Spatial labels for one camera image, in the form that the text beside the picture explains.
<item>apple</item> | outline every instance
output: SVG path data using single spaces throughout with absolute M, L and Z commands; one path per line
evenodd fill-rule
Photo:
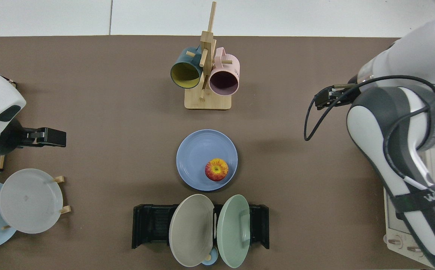
M 211 159 L 211 161 L 207 162 L 204 172 L 207 178 L 218 182 L 227 176 L 229 167 L 222 159 Z

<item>mug handle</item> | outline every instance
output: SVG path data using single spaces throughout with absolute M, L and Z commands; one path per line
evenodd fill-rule
M 226 51 L 224 51 L 224 47 L 216 48 L 216 55 L 214 57 L 214 65 L 216 68 L 224 68 L 221 59 L 224 56 L 226 56 Z

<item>knob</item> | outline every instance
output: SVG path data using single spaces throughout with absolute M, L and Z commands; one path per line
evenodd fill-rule
M 421 249 L 417 246 L 408 246 L 408 250 L 413 252 L 421 252 Z

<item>table surface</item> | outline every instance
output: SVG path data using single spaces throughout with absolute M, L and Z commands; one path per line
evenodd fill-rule
M 27 100 L 22 125 L 68 133 L 66 148 L 9 154 L 0 182 L 24 168 L 63 175 L 73 210 L 46 232 L 17 232 L 1 245 L 0 270 L 180 268 L 166 244 L 131 249 L 132 210 L 200 193 L 176 169 L 179 144 L 200 129 L 229 136 L 239 157 L 233 180 L 205 194 L 219 204 L 242 194 L 270 209 L 271 248 L 251 246 L 241 269 L 424 267 L 382 242 L 382 184 L 349 138 L 348 108 L 333 109 L 303 140 L 313 95 L 347 82 L 394 39 L 216 39 L 241 64 L 229 111 L 185 109 L 171 81 L 170 67 L 196 36 L 0 37 L 0 73 Z M 228 267 L 220 259 L 212 268 Z

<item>black dish rack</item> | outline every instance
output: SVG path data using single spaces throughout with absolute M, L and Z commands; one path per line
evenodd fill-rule
M 169 246 L 169 225 L 178 206 L 178 204 L 140 204 L 134 207 L 132 248 L 154 242 L 166 242 Z M 214 204 L 215 215 L 213 216 L 217 219 L 219 219 L 222 207 L 222 204 Z M 249 204 L 249 209 L 250 244 L 260 243 L 269 249 L 269 208 L 263 204 Z M 217 244 L 216 238 L 213 239 L 214 244 Z

